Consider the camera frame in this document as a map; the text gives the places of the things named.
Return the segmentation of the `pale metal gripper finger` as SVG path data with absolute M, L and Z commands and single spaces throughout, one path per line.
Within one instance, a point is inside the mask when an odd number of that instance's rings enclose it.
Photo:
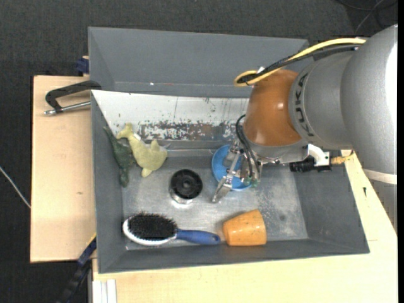
M 228 182 L 227 177 L 222 177 L 222 178 L 220 179 L 220 181 L 222 181 L 222 180 L 224 180 L 224 179 Z M 214 195 L 213 195 L 213 197 L 212 197 L 212 202 L 213 202 L 213 203 L 218 203 L 218 202 L 221 200 L 221 199 L 219 198 L 219 185 L 220 185 L 220 181 L 219 181 L 218 186 L 217 186 L 217 188 L 216 188 L 216 190 L 215 190 L 215 193 L 214 193 Z
M 219 198 L 222 199 L 232 190 L 232 183 L 227 182 L 225 179 L 220 181 L 219 185 Z

